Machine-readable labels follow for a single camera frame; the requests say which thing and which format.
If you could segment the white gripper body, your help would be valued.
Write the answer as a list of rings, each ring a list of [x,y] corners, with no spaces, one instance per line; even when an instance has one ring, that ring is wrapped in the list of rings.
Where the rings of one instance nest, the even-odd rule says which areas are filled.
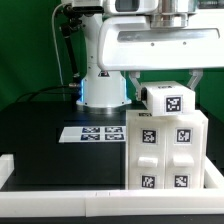
[[[103,70],[143,71],[224,67],[224,13],[198,13],[185,28],[152,28],[145,16],[107,19],[100,30]]]

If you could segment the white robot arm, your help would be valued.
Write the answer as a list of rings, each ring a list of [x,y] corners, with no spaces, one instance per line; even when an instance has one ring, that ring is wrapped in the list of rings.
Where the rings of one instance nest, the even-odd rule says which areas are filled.
[[[197,0],[62,0],[69,14],[104,14],[97,63],[106,71],[224,67],[224,8]]]

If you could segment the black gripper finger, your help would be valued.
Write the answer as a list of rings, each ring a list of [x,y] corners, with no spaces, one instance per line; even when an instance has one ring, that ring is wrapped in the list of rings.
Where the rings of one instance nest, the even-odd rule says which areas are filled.
[[[202,69],[192,69],[189,71],[191,76],[190,80],[188,81],[187,87],[191,90],[195,90],[197,85],[199,84],[200,80],[203,77],[203,70]]]
[[[136,99],[138,101],[146,101],[147,100],[147,89],[140,85],[140,83],[138,82],[139,78],[140,78],[139,71],[130,71],[129,72],[129,79],[132,82],[132,84],[136,90],[136,93],[135,93]]]

